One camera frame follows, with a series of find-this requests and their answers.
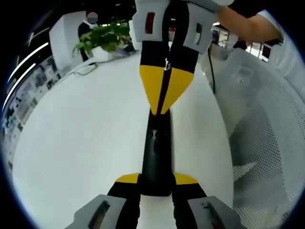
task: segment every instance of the white plant pot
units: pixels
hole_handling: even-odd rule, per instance
[[[113,59],[113,54],[105,51],[104,49],[101,48],[101,46],[96,47],[91,51],[96,61],[103,62],[103,61],[110,61]]]

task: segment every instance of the black cable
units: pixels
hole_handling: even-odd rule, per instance
[[[210,67],[211,67],[211,72],[212,72],[212,79],[213,79],[213,93],[215,94],[216,85],[215,85],[214,71],[213,71],[213,65],[212,65],[212,60],[211,60],[211,48],[210,47],[208,48],[208,56],[209,56]]]

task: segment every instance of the white wall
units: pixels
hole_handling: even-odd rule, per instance
[[[85,11],[65,14],[49,32],[53,57],[59,70],[72,69],[82,63],[81,55],[75,52],[73,56],[72,50],[79,42],[78,26],[85,17]]]

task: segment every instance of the white table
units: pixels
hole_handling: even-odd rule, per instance
[[[70,75],[46,93],[20,135],[13,183],[40,228],[64,228],[76,210],[115,180],[141,172],[149,104],[140,56]],[[233,168],[216,99],[197,67],[172,107],[175,171],[196,178],[207,195],[233,202]],[[171,197],[141,197],[138,228],[175,228]]]

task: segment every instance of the white sleeve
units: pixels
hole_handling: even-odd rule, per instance
[[[275,18],[271,16],[271,14],[270,14],[268,11],[263,10],[263,11],[260,11],[258,14],[259,14],[259,15],[262,15],[264,18],[266,18],[268,21],[270,21],[271,24],[273,24],[273,26],[276,27],[276,29],[279,30],[280,33],[282,33],[282,27],[281,27],[280,24],[275,20]]]

